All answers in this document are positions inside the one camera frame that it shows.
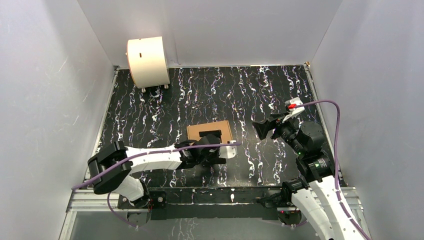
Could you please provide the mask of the brown cardboard box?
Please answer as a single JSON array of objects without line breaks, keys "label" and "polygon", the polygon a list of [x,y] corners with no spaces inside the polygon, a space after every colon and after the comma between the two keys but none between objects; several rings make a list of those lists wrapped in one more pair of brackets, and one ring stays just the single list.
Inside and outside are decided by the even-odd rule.
[{"label": "brown cardboard box", "polygon": [[189,125],[186,127],[189,140],[200,140],[208,134],[212,134],[224,144],[234,140],[228,120]]}]

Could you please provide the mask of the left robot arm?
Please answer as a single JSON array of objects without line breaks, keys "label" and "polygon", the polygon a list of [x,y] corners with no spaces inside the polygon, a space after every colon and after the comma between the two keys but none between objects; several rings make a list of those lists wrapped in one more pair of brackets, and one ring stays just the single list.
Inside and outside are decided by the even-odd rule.
[{"label": "left robot arm", "polygon": [[144,208],[150,200],[147,185],[132,174],[222,165],[236,155],[235,141],[224,144],[211,133],[200,140],[189,139],[162,148],[134,148],[114,141],[88,160],[88,183],[96,195],[117,193],[135,207]]}]

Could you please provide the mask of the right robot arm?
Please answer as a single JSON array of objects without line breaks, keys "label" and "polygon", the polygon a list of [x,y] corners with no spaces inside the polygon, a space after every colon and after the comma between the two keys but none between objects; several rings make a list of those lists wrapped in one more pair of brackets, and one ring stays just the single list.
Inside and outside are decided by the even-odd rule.
[{"label": "right robot arm", "polygon": [[273,114],[252,125],[260,140],[273,131],[272,139],[282,138],[297,153],[301,177],[283,182],[274,198],[298,208],[321,240],[367,239],[337,183],[335,163],[323,151],[326,137],[318,123]]}]

